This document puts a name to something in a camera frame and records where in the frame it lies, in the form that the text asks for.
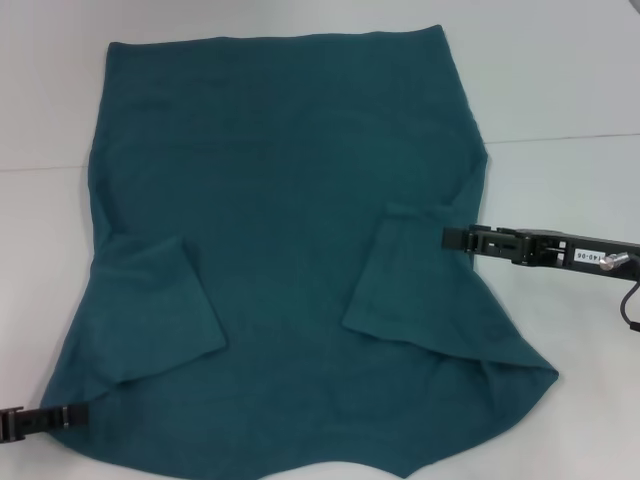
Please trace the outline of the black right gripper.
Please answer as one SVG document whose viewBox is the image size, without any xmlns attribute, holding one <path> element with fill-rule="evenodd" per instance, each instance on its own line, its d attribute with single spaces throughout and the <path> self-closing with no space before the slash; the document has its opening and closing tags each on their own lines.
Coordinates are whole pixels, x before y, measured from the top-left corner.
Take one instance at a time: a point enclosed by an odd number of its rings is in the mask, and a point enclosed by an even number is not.
<svg viewBox="0 0 640 480">
<path fill-rule="evenodd" d="M 445 228 L 441 246 L 526 267 L 555 268 L 628 281 L 640 280 L 640 244 L 551 230 L 473 225 Z"/>
</svg>

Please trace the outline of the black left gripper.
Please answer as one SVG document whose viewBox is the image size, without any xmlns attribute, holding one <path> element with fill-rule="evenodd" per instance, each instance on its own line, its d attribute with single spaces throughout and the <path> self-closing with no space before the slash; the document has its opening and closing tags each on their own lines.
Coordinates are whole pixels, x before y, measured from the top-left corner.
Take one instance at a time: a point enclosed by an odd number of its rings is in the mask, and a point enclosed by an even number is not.
<svg viewBox="0 0 640 480">
<path fill-rule="evenodd" d="M 22 441 L 28 435 L 56 429 L 68 430 L 89 423 L 86 402 L 46 409 L 24 410 L 14 407 L 0 410 L 0 444 Z"/>
</svg>

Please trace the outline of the teal blue shirt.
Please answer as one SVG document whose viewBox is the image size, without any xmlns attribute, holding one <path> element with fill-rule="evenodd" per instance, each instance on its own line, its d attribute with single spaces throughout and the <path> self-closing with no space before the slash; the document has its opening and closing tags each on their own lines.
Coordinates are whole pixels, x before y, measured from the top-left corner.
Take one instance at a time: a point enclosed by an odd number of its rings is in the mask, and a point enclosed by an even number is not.
<svg viewBox="0 0 640 480">
<path fill-rule="evenodd" d="M 112 43 L 94 256 L 44 393 L 81 455 L 191 480 L 405 478 L 557 380 L 447 227 L 488 155 L 440 26 Z"/>
</svg>

